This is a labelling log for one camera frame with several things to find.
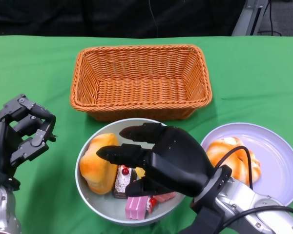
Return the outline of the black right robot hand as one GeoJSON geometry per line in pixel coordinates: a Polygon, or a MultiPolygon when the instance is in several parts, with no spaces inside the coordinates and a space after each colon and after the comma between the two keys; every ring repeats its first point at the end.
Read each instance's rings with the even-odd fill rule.
{"type": "Polygon", "coordinates": [[[202,146],[185,130],[160,123],[144,123],[120,131],[134,144],[104,146],[97,155],[112,164],[142,168],[145,175],[126,189],[129,197],[179,192],[200,194],[212,177],[214,167],[202,146]]]}

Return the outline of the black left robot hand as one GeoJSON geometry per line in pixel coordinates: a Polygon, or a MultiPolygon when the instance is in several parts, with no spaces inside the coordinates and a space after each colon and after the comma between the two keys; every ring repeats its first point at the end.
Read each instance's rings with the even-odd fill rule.
{"type": "Polygon", "coordinates": [[[55,142],[56,116],[20,94],[0,110],[0,187],[17,191],[20,182],[14,178],[18,166],[34,160],[55,142]]]}

